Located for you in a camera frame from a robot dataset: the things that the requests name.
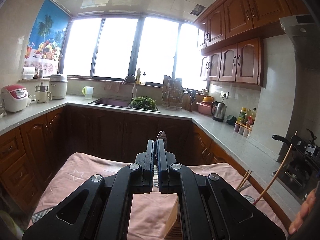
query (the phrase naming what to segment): drawer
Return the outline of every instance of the drawer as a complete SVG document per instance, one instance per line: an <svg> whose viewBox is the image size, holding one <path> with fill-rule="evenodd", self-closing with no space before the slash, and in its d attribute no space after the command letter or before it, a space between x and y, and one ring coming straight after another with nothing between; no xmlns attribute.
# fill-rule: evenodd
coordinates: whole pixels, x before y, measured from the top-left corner
<svg viewBox="0 0 320 240"><path fill-rule="evenodd" d="M19 127L0 136L0 174L15 163L25 150Z"/></svg>
<svg viewBox="0 0 320 240"><path fill-rule="evenodd" d="M31 164L24 154L1 174L1 180L11 195L17 195L33 176Z"/></svg>
<svg viewBox="0 0 320 240"><path fill-rule="evenodd" d="M32 211L38 204L42 195L42 190L40 184L33 177L26 186L19 192L19 194L14 197L20 208L28 213Z"/></svg>

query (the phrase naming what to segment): human hand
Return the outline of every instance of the human hand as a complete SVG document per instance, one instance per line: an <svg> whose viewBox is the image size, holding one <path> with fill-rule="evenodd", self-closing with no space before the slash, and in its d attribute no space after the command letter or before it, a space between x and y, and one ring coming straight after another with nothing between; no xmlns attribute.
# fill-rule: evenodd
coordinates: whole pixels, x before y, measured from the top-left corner
<svg viewBox="0 0 320 240"><path fill-rule="evenodd" d="M301 209L298 212L296 219L291 223L289 227L289 234L294 234L303 224L303 219L310 214L314 204L316 203L316 189L311 191L307 197L307 200L301 205Z"/></svg>

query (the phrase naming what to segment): white countertop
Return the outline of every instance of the white countertop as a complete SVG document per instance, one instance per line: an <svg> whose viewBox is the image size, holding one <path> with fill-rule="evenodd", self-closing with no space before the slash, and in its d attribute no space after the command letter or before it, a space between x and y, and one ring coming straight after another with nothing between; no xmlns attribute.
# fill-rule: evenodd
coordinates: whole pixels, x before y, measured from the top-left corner
<svg viewBox="0 0 320 240"><path fill-rule="evenodd" d="M28 122L38 116L46 114L52 110L65 105L81 106L95 109L106 109L108 111L135 113L141 115L158 116L174 119L192 120L194 124L200 127L210 138L218 143L233 159L235 159L245 170L252 170L252 177L265 188L271 181L271 173L280 166L275 160L260 149L249 143L245 137L233 132L234 127L225 122L216 122L210 116L198 112L189 112L186 110L172 110L158 106L160 113L141 111L136 109L118 108L111 106L90 105L90 100L83 96L67 95L67 98L61 100L52 100L48 103L37 104L35 101L24 110L17 113L8 113L7 116L0 119L0 135L19 125ZM268 194L282 208L290 220L300 210L299 202L278 182L275 181Z"/></svg>

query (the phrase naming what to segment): window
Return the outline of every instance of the window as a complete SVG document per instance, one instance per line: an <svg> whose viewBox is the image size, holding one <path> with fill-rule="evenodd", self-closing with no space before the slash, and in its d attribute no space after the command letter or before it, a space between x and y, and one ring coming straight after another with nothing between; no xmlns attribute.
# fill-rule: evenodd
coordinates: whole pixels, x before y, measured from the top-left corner
<svg viewBox="0 0 320 240"><path fill-rule="evenodd" d="M73 22L65 52L63 73L90 76L92 55L96 47L101 19Z"/></svg>
<svg viewBox="0 0 320 240"><path fill-rule="evenodd" d="M207 82L200 80L201 56L197 48L198 28L191 24L182 24L178 49L175 77L182 78L184 88L201 90L206 88Z"/></svg>
<svg viewBox="0 0 320 240"><path fill-rule="evenodd" d="M198 28L155 17L92 18L73 21L61 70L67 75L122 80L146 72L147 84L164 75L182 78L184 88L201 90Z"/></svg>
<svg viewBox="0 0 320 240"><path fill-rule="evenodd" d="M141 75L146 72L146 81L162 84L164 75L172 76L178 28L176 22L159 18L145 19L136 72L138 68Z"/></svg>
<svg viewBox="0 0 320 240"><path fill-rule="evenodd" d="M102 28L94 76L125 78L128 74L137 19L109 18Z"/></svg>

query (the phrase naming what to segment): range hood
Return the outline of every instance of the range hood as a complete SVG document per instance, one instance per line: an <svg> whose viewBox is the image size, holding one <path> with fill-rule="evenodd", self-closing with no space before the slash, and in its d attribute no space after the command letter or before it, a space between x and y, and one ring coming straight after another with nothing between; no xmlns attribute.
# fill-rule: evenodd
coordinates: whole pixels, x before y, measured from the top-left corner
<svg viewBox="0 0 320 240"><path fill-rule="evenodd" d="M320 72L320 30L310 14L280 18L281 27L289 36L298 60L306 69Z"/></svg>

